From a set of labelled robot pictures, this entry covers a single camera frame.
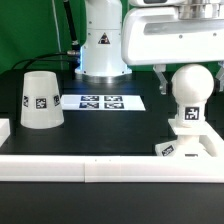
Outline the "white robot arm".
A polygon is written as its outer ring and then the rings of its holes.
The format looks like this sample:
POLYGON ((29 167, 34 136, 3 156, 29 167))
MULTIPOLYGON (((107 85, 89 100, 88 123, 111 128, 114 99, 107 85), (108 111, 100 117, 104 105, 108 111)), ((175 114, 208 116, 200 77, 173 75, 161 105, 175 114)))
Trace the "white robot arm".
POLYGON ((132 66, 151 65, 166 94, 169 64, 213 62, 215 87, 224 91, 224 0, 85 0, 87 38, 81 47, 83 79, 116 82, 132 66))

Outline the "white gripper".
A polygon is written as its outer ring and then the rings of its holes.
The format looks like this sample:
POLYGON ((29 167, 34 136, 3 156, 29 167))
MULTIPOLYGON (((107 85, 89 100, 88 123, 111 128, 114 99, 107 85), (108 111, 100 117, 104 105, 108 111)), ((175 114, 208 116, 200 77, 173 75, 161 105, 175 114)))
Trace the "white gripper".
POLYGON ((168 85, 165 64, 191 62, 220 61, 215 79, 224 91, 223 18, 182 20, 177 7, 132 9, 124 19, 121 46, 128 65, 154 65, 162 95, 168 85))

